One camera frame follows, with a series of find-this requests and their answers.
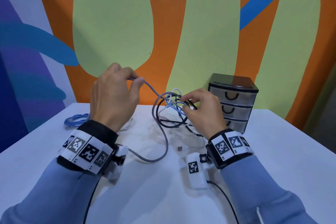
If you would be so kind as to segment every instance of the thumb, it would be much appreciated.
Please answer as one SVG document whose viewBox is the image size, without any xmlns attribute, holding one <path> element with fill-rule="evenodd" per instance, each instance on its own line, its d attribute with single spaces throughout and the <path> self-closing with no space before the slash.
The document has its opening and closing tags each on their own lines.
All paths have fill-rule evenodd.
<svg viewBox="0 0 336 224">
<path fill-rule="evenodd" d="M 191 110 L 190 107 L 189 107 L 188 105 L 183 105 L 183 106 L 182 106 L 182 111 L 184 112 L 184 114 L 185 114 L 188 118 L 190 118 L 190 116 L 191 116 L 191 114 L 192 114 L 192 112 L 193 112 L 194 110 Z"/>
<path fill-rule="evenodd" d="M 140 98 L 140 88 L 144 84 L 145 79 L 143 77 L 136 78 L 129 89 L 133 98 Z"/>
</svg>

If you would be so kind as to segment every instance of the light blue sweater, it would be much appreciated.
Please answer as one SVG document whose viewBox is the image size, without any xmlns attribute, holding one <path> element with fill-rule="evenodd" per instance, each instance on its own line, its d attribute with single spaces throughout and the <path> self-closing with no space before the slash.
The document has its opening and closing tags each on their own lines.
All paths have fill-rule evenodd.
<svg viewBox="0 0 336 224">
<path fill-rule="evenodd" d="M 316 223 L 299 197 L 280 188 L 256 156 L 237 161 L 220 172 L 240 224 L 262 223 L 257 208 L 263 224 Z M 70 171 L 54 159 L 28 196 L 4 212 L 0 224 L 81 224 L 99 180 L 99 175 Z"/>
</svg>

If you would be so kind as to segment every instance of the white table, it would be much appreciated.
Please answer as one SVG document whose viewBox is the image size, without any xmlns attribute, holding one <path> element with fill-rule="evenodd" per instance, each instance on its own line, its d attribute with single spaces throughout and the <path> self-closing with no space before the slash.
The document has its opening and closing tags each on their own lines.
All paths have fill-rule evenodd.
<svg viewBox="0 0 336 224">
<path fill-rule="evenodd" d="M 151 116 L 151 106 L 138 106 L 135 123 L 117 142 L 147 158 L 164 152 L 164 138 Z M 69 131 L 63 121 L 89 111 L 75 103 L 0 154 L 0 215 L 19 203 L 56 156 Z M 235 223 L 231 209 L 215 187 L 195 191 L 187 171 L 179 168 L 177 146 L 202 146 L 201 138 L 185 128 L 165 129 L 170 147 L 154 164 L 129 153 L 116 185 L 102 179 L 89 210 L 87 223 Z M 336 155 L 269 110 L 252 111 L 245 137 L 278 184 L 296 193 L 318 223 L 336 219 Z M 210 178 L 225 192 L 219 172 Z"/>
</svg>

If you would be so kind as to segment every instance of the mural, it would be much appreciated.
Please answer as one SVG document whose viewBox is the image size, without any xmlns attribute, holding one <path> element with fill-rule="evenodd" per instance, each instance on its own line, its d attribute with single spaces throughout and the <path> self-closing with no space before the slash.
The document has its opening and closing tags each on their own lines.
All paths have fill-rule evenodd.
<svg viewBox="0 0 336 224">
<path fill-rule="evenodd" d="M 334 0 L 0 0 L 0 53 L 29 131 L 89 102 L 112 62 L 158 92 L 248 76 L 302 129 L 336 61 Z M 141 104 L 156 96 L 141 89 Z"/>
</svg>

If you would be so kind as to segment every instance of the hand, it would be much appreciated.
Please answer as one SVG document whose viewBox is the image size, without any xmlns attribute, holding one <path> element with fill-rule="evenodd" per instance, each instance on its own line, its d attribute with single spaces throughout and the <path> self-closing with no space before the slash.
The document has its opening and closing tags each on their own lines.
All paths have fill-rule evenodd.
<svg viewBox="0 0 336 224">
<path fill-rule="evenodd" d="M 189 106 L 184 105 L 183 112 L 195 129 L 207 140 L 227 129 L 218 97 L 205 89 L 198 89 L 182 96 L 180 101 L 184 102 L 188 99 L 192 103 L 200 102 L 199 107 L 197 110 L 191 110 Z"/>
<path fill-rule="evenodd" d="M 126 83 L 129 77 L 135 79 L 130 90 Z M 113 63 L 91 89 L 91 119 L 119 132 L 132 117 L 144 82 L 145 79 L 140 78 L 131 68 L 122 68 L 118 63 Z"/>
</svg>

